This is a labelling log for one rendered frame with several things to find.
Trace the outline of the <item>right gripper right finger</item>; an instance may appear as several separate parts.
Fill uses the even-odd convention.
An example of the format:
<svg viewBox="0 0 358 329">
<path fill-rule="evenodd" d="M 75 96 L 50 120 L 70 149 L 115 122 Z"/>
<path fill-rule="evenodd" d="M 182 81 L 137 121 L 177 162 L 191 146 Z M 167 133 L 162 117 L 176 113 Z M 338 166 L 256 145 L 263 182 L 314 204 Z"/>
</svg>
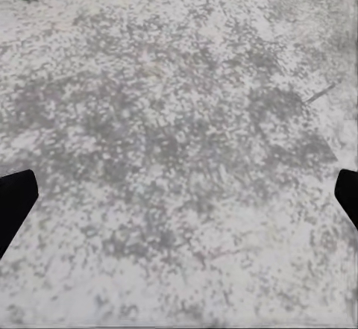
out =
<svg viewBox="0 0 358 329">
<path fill-rule="evenodd" d="M 358 229 L 358 172 L 342 169 L 334 195 Z"/>
</svg>

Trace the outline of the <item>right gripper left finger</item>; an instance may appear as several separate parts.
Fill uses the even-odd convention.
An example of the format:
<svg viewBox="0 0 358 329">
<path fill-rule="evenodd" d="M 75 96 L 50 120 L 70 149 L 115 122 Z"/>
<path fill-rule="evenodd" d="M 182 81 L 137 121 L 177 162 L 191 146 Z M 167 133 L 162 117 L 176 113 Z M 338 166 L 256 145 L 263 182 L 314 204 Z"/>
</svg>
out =
<svg viewBox="0 0 358 329">
<path fill-rule="evenodd" d="M 38 198 L 31 169 L 0 178 L 0 259 Z"/>
</svg>

